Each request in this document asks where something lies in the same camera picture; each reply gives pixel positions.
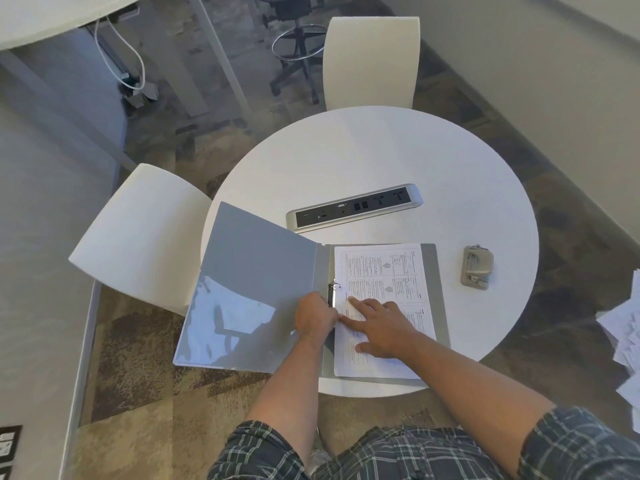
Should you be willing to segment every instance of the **binder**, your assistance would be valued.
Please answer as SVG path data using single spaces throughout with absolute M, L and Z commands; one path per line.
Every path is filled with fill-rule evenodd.
M 297 340 L 294 315 L 300 297 L 318 291 L 332 301 L 332 289 L 339 285 L 334 280 L 333 249 L 345 245 L 316 243 L 220 202 L 173 363 L 274 372 Z M 436 339 L 450 346 L 436 246 L 421 248 Z M 331 332 L 321 377 L 335 378 L 333 342 Z M 424 384 L 419 379 L 340 379 Z

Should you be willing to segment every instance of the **gray hole puncher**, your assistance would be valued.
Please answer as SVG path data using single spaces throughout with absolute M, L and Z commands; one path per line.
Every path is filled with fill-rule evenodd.
M 476 246 L 467 246 L 462 259 L 462 277 L 464 286 L 486 290 L 489 288 L 489 275 L 493 272 L 493 253 Z

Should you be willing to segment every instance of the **cable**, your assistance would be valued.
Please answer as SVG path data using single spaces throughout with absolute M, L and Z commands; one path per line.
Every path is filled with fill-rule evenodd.
M 96 21 L 95 28 L 93 29 L 93 39 L 95 40 L 95 46 L 98 48 L 98 52 L 100 52 L 100 55 L 102 56 L 102 60 L 104 61 L 105 65 L 107 65 L 107 69 L 109 69 L 109 72 L 111 72 L 113 74 L 113 76 L 118 80 L 118 82 L 121 83 L 126 88 L 133 89 L 134 91 L 139 91 L 139 90 L 141 90 L 142 88 L 145 87 L 145 84 L 147 82 L 147 78 L 146 78 L 146 74 L 145 74 L 145 63 L 142 61 L 142 57 L 140 57 L 140 54 L 138 53 L 138 51 L 135 48 L 133 48 L 129 42 L 124 40 L 124 37 L 122 35 L 120 35 L 119 31 L 116 30 L 116 27 L 113 26 L 113 24 L 111 23 L 111 21 L 108 18 L 107 18 L 107 22 L 109 23 L 109 26 L 113 29 L 113 31 L 116 32 L 116 35 L 118 36 L 118 38 L 120 40 L 122 40 L 127 47 L 132 49 L 133 53 L 136 55 L 136 57 L 140 61 L 140 65 L 142 66 L 142 77 L 141 77 L 141 80 L 140 80 L 139 87 L 134 87 L 134 86 L 128 85 L 126 82 L 124 82 L 120 78 L 120 76 L 118 74 L 116 74 L 116 72 L 113 71 L 113 69 L 109 65 L 109 62 L 107 61 L 107 57 L 104 55 L 104 52 L 102 51 L 102 48 L 100 47 L 100 42 L 98 42 L 98 25 L 100 24 L 99 20 Z

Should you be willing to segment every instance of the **rolled-up sleeve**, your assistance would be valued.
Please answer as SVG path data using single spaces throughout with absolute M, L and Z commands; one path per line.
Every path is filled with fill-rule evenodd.
M 640 478 L 640 447 L 584 409 L 556 408 L 542 417 L 525 440 L 518 478 Z
M 245 421 L 231 433 L 207 480 L 308 479 L 298 453 L 274 428 Z

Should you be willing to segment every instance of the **table power outlet panel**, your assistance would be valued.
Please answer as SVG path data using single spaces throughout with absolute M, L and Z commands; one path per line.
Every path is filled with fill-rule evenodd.
M 398 210 L 411 209 L 421 204 L 422 198 L 415 185 L 401 185 L 327 202 L 315 207 L 292 210 L 287 214 L 287 227 L 298 233 L 307 232 Z

